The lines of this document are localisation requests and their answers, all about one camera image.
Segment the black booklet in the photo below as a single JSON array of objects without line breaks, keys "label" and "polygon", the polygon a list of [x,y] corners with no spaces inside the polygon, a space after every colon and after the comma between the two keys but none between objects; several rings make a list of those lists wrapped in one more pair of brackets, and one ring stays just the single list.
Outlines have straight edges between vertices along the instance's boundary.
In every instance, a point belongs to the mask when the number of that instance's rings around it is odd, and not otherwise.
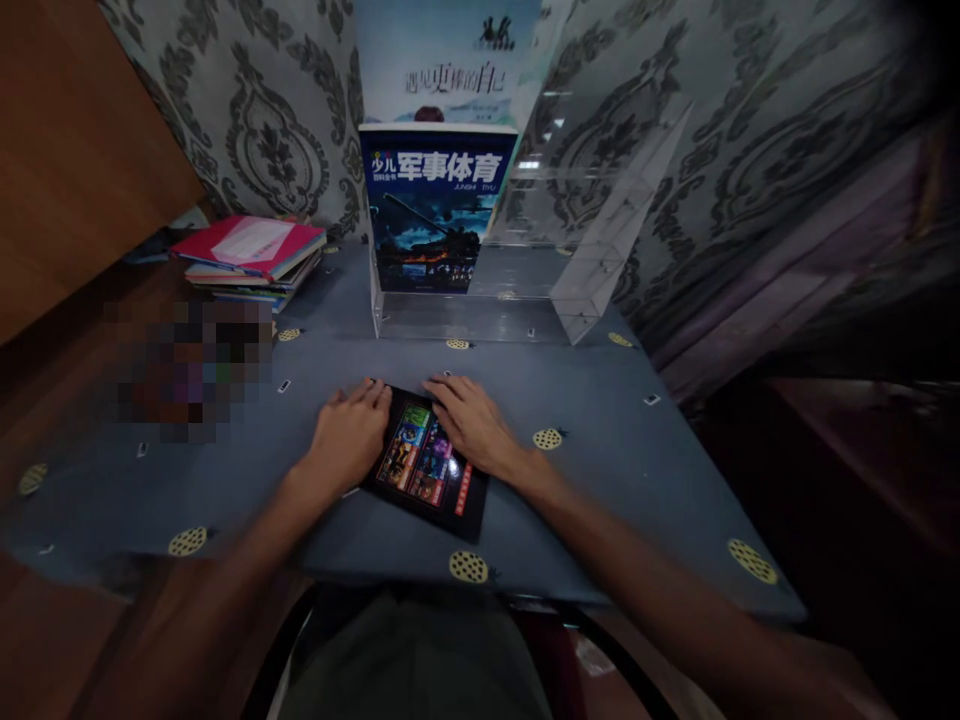
[{"label": "black booklet", "polygon": [[488,482],[453,449],[429,398],[393,388],[383,453],[364,488],[475,543]]}]

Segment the forearm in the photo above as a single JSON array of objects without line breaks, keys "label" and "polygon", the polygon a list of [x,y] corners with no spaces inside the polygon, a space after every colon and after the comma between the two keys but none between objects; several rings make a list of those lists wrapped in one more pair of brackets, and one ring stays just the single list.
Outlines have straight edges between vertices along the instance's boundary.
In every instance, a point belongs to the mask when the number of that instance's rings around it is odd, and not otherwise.
[{"label": "forearm", "polygon": [[138,717],[182,717],[203,698],[207,678],[235,653],[266,588],[297,542],[336,497],[297,507],[288,479],[268,508],[170,619],[147,639],[114,688],[116,704]]},{"label": "forearm", "polygon": [[521,492],[644,635],[725,710],[858,717],[773,632],[573,489],[542,456],[530,457]]}]

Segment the pixelated blur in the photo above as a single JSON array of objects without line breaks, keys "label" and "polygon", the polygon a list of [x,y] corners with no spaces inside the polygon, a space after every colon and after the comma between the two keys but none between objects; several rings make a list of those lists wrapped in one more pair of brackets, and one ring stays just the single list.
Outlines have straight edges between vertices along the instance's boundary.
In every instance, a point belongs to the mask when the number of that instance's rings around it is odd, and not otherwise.
[{"label": "pixelated blur", "polygon": [[272,315],[263,303],[181,302],[113,309],[120,354],[108,418],[145,442],[223,440],[242,403],[270,380]]}]

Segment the white paper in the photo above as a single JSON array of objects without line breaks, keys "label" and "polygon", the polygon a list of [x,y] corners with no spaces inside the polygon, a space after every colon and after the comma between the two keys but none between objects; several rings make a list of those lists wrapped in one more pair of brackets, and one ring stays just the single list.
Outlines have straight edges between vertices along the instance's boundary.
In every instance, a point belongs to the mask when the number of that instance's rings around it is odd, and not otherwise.
[{"label": "white paper", "polygon": [[247,218],[240,223],[211,252],[220,262],[243,265],[273,260],[293,226],[279,220]]}]

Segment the pink book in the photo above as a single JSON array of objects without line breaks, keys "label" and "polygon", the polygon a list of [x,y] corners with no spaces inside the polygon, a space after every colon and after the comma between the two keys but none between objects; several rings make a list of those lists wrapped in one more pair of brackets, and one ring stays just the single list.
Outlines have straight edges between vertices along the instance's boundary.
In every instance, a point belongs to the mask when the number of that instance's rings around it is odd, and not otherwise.
[{"label": "pink book", "polygon": [[200,230],[170,252],[177,257],[274,282],[326,243],[321,228],[234,215]]}]

